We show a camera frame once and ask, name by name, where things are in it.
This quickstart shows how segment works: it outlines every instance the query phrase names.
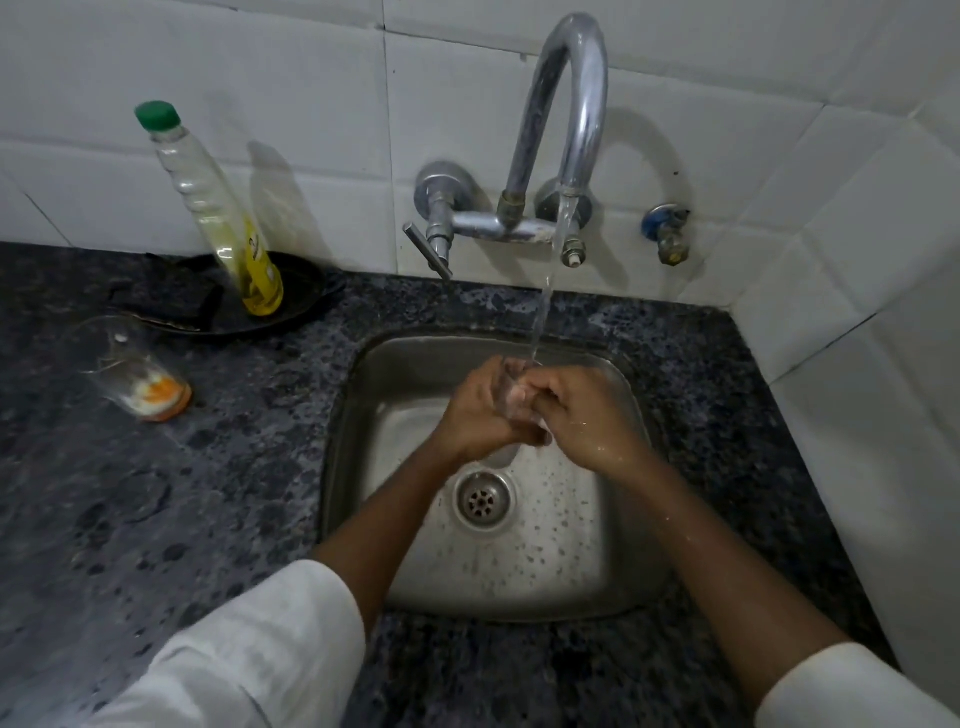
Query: water splash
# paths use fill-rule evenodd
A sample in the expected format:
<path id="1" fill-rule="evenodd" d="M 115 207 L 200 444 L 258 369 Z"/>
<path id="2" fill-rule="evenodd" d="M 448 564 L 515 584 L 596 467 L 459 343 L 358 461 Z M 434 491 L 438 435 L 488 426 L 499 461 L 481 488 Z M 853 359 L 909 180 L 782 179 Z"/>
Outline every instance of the water splash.
<path id="1" fill-rule="evenodd" d="M 553 236 L 553 248 L 550 255 L 550 267 L 547 269 L 546 281 L 543 284 L 543 293 L 540 294 L 540 308 L 537 310 L 537 318 L 534 320 L 534 331 L 530 340 L 530 358 L 537 359 L 537 349 L 540 348 L 540 339 L 543 337 L 543 330 L 546 328 L 546 319 L 550 314 L 550 300 L 553 298 L 553 287 L 557 282 L 557 274 L 560 272 L 560 258 L 564 251 L 564 242 L 570 234 L 570 228 L 573 225 L 573 216 L 577 211 L 577 203 L 580 198 L 568 197 L 564 194 L 560 196 L 560 209 L 557 212 L 557 231 Z"/>

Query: white shirt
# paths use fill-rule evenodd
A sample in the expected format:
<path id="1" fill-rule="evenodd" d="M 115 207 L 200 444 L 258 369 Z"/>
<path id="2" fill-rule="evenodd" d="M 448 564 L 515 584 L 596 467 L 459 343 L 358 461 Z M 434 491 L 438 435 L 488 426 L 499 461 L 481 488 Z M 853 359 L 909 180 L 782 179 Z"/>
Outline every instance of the white shirt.
<path id="1" fill-rule="evenodd" d="M 323 564 L 298 561 L 179 632 L 88 726 L 337 725 L 365 651 L 347 585 Z M 866 647 L 847 643 L 784 676 L 756 726 L 960 728 L 960 718 Z"/>

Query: sink basin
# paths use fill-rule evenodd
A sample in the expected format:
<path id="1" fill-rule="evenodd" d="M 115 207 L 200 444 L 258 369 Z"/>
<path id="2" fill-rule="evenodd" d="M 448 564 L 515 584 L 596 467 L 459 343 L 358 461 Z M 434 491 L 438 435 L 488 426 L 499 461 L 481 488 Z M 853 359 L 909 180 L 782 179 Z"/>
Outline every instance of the sink basin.
<path id="1" fill-rule="evenodd" d="M 361 354 L 331 427 L 322 537 L 426 439 L 468 372 L 494 354 L 528 351 L 527 344 L 501 337 L 404 335 Z M 538 359 L 546 366 L 599 367 L 631 426 L 651 439 L 623 364 L 560 345 L 542 346 Z M 500 452 L 447 481 L 388 604 L 495 621 L 599 617 L 650 600 L 667 573 L 629 495 L 573 465 L 556 444 L 522 446 L 512 461 Z"/>

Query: drain strainer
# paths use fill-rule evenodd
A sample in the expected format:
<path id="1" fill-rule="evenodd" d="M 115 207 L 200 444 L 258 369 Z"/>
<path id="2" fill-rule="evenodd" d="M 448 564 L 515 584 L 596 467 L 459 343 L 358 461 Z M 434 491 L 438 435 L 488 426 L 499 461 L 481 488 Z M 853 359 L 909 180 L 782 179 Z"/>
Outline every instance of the drain strainer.
<path id="1" fill-rule="evenodd" d="M 464 478 L 457 490 L 457 509 L 470 525 L 493 528 L 510 511 L 510 490 L 498 475 L 481 471 Z"/>

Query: green bottle cap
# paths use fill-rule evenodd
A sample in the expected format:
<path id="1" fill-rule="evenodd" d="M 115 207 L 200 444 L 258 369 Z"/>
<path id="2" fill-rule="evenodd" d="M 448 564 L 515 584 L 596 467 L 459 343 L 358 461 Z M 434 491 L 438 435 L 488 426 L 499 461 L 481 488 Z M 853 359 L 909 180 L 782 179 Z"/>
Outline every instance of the green bottle cap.
<path id="1" fill-rule="evenodd" d="M 140 126 L 148 132 L 169 132 L 180 125 L 180 115 L 173 104 L 148 101 L 133 110 Z"/>

